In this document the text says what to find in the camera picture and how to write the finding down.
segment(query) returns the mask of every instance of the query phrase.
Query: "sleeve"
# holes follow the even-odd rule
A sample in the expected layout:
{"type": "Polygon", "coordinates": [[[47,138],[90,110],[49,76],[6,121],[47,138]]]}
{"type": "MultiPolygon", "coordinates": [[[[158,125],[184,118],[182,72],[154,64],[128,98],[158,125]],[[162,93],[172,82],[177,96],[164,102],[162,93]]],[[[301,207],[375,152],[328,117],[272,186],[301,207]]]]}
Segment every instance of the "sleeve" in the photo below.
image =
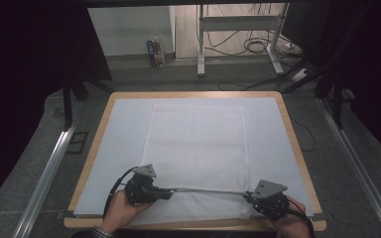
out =
{"type": "Polygon", "coordinates": [[[117,237],[103,231],[98,226],[94,226],[94,229],[92,229],[90,238],[117,238],[117,237]]]}

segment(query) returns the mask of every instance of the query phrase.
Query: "human hand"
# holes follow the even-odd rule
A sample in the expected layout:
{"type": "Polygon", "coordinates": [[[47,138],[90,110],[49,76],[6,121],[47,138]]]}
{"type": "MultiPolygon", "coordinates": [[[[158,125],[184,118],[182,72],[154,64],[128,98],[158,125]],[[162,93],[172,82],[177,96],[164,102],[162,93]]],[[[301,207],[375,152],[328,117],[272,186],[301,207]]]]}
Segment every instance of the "human hand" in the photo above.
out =
{"type": "Polygon", "coordinates": [[[127,226],[141,211],[148,209],[153,203],[131,205],[124,190],[118,190],[113,195],[106,216],[100,228],[110,234],[127,226]]]}
{"type": "MultiPolygon", "coordinates": [[[[290,202],[289,209],[303,213],[306,212],[306,207],[302,203],[294,200],[290,196],[287,196],[287,199],[290,202]]],[[[286,214],[284,217],[273,221],[272,224],[274,225],[275,229],[286,238],[311,237],[306,222],[296,215],[286,214]]]]}

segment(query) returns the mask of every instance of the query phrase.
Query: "metal leg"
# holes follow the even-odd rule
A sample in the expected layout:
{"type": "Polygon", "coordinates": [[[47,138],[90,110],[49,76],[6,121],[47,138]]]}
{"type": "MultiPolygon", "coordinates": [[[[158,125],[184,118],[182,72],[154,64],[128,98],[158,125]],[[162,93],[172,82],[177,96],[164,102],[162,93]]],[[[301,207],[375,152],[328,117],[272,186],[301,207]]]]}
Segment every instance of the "metal leg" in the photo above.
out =
{"type": "Polygon", "coordinates": [[[333,103],[332,103],[332,117],[333,121],[342,129],[341,123],[341,104],[342,104],[342,78],[339,72],[336,73],[335,82],[333,85],[333,103]]]}
{"type": "Polygon", "coordinates": [[[317,87],[315,88],[315,96],[318,98],[327,97],[333,87],[334,78],[334,70],[328,70],[326,73],[322,73],[320,80],[317,82],[317,87]]]}
{"type": "Polygon", "coordinates": [[[275,48],[277,47],[277,42],[278,42],[278,38],[280,37],[281,29],[283,28],[283,23],[284,23],[284,19],[286,18],[286,12],[287,12],[288,6],[289,4],[285,3],[283,8],[281,9],[281,13],[278,16],[277,26],[275,28],[271,45],[267,47],[268,55],[271,59],[274,70],[278,75],[284,74],[284,71],[283,71],[283,68],[281,67],[280,61],[277,58],[277,54],[275,53],[275,48]]]}
{"type": "Polygon", "coordinates": [[[199,5],[199,49],[197,53],[197,75],[205,76],[205,47],[203,46],[203,5],[199,5]]]}
{"type": "Polygon", "coordinates": [[[63,79],[63,107],[64,107],[64,128],[67,132],[72,124],[72,103],[70,101],[70,84],[68,76],[65,75],[63,79]]]}
{"type": "Polygon", "coordinates": [[[113,88],[107,86],[106,84],[104,84],[101,81],[89,79],[88,82],[91,83],[92,85],[100,88],[101,90],[109,93],[109,94],[112,94],[113,92],[115,92],[115,90],[113,88]]]}

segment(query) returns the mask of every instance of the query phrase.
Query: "wall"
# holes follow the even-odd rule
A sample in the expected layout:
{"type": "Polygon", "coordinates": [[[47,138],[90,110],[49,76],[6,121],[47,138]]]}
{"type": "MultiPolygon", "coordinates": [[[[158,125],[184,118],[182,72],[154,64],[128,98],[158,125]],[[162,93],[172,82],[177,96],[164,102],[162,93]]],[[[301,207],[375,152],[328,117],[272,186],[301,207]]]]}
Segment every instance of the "wall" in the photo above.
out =
{"type": "Polygon", "coordinates": [[[152,33],[162,37],[165,51],[174,51],[173,7],[88,9],[105,56],[147,54],[152,33]]]}

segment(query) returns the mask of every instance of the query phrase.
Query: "black cable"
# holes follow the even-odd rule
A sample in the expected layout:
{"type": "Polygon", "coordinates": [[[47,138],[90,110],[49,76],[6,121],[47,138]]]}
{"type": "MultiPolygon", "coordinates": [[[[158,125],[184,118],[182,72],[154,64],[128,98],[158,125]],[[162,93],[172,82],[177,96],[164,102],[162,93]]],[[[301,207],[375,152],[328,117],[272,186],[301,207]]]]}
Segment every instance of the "black cable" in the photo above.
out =
{"type": "MultiPolygon", "coordinates": [[[[266,41],[267,42],[267,45],[269,45],[271,43],[271,41],[269,40],[269,33],[270,31],[267,31],[268,33],[268,36],[267,36],[267,39],[265,38],[261,38],[261,40],[263,41],[266,41]]],[[[284,51],[283,49],[281,49],[279,46],[276,46],[276,48],[274,49],[275,53],[277,54],[277,56],[294,56],[294,57],[298,57],[298,58],[303,58],[303,54],[301,53],[298,53],[298,54],[295,54],[295,53],[288,53],[286,51],[284,51]]]]}
{"type": "Polygon", "coordinates": [[[311,238],[316,238],[315,231],[314,231],[314,225],[312,224],[311,220],[305,215],[305,213],[300,213],[299,211],[287,209],[285,211],[287,214],[295,215],[297,217],[300,217],[302,220],[305,221],[306,225],[309,229],[309,234],[311,235],[311,238]]]}
{"type": "MultiPolygon", "coordinates": [[[[252,5],[252,8],[249,9],[249,11],[247,12],[246,15],[249,15],[250,12],[254,11],[256,9],[256,4],[253,4],[252,5]]],[[[206,14],[207,16],[209,16],[209,5],[207,5],[206,7],[206,14]]],[[[196,19],[197,19],[197,6],[196,6],[196,11],[195,11],[195,16],[196,16],[196,19]]],[[[245,40],[245,42],[243,43],[243,48],[245,49],[244,51],[242,52],[239,52],[239,53],[236,53],[236,54],[229,54],[229,53],[225,53],[225,52],[222,52],[222,51],[219,51],[217,49],[214,49],[218,46],[221,46],[222,44],[226,43],[231,37],[235,36],[237,33],[239,33],[240,31],[236,31],[234,32],[233,34],[231,34],[229,37],[227,37],[224,41],[222,41],[221,43],[219,44],[213,44],[212,41],[211,41],[211,37],[210,37],[210,33],[207,32],[208,34],[208,41],[209,43],[211,44],[212,48],[207,48],[205,47],[206,50],[210,50],[210,51],[215,51],[217,53],[220,53],[222,55],[225,55],[225,56],[231,56],[231,57],[235,57],[235,56],[240,56],[246,52],[250,52],[252,54],[261,54],[262,52],[264,52],[267,48],[267,46],[265,45],[265,43],[263,43],[260,39],[259,41],[255,41],[255,40],[258,40],[259,38],[251,38],[252,37],[252,33],[253,31],[250,32],[250,36],[248,37],[248,39],[245,40]],[[262,45],[263,46],[263,49],[262,50],[259,50],[259,51],[255,51],[255,50],[251,50],[250,47],[251,46],[254,46],[254,45],[262,45]]],[[[199,41],[199,35],[197,34],[197,23],[196,23],[196,38],[197,40],[199,41]]]]}
{"type": "Polygon", "coordinates": [[[305,212],[293,201],[289,200],[302,214],[306,215],[305,212]]]}
{"type": "Polygon", "coordinates": [[[277,84],[275,86],[275,91],[279,91],[280,85],[281,85],[282,81],[284,79],[286,79],[288,75],[293,73],[297,68],[299,68],[301,65],[303,65],[305,62],[306,62],[306,60],[302,59],[296,65],[294,65],[292,68],[290,68],[284,75],[281,75],[281,76],[278,76],[278,77],[274,77],[274,78],[270,78],[270,79],[266,79],[266,80],[263,80],[263,81],[260,81],[260,82],[256,82],[256,83],[254,83],[252,85],[242,85],[242,84],[237,84],[237,83],[233,83],[233,82],[221,82],[221,83],[218,83],[217,87],[221,91],[229,91],[229,90],[225,90],[224,88],[222,88],[221,85],[223,85],[223,84],[230,84],[230,85],[244,87],[240,91],[247,91],[247,90],[249,90],[251,88],[254,88],[254,87],[257,87],[257,86],[261,86],[261,85],[264,85],[264,84],[267,84],[269,82],[272,82],[274,80],[279,79],[279,81],[277,82],[277,84]]]}
{"type": "Polygon", "coordinates": [[[303,152],[313,152],[317,149],[317,140],[315,139],[314,137],[314,134],[312,134],[311,130],[309,130],[308,127],[304,126],[302,123],[298,122],[296,119],[294,119],[293,117],[289,116],[290,119],[292,119],[294,122],[296,122],[297,124],[299,124],[299,126],[305,128],[305,130],[309,133],[309,135],[311,135],[312,137],[312,140],[314,141],[314,147],[312,149],[308,149],[308,150],[304,150],[304,149],[301,149],[301,151],[303,152]]]}
{"type": "Polygon", "coordinates": [[[221,10],[221,4],[218,4],[219,11],[222,13],[222,16],[224,16],[224,12],[221,10]]]}
{"type": "Polygon", "coordinates": [[[259,8],[258,8],[258,13],[256,15],[259,16],[259,14],[261,13],[261,6],[262,6],[262,3],[259,4],[259,8]]]}
{"type": "Polygon", "coordinates": [[[107,199],[106,199],[106,204],[104,205],[103,218],[106,216],[106,213],[107,213],[107,210],[109,208],[110,202],[111,202],[111,200],[113,198],[114,193],[117,190],[117,187],[119,187],[120,184],[126,185],[125,183],[122,183],[123,179],[125,179],[125,177],[127,175],[129,175],[129,173],[131,173],[135,168],[137,168],[137,167],[131,168],[125,174],[123,174],[123,176],[120,179],[118,179],[117,182],[114,184],[114,186],[111,188],[111,190],[109,192],[109,195],[107,196],[107,199]]]}

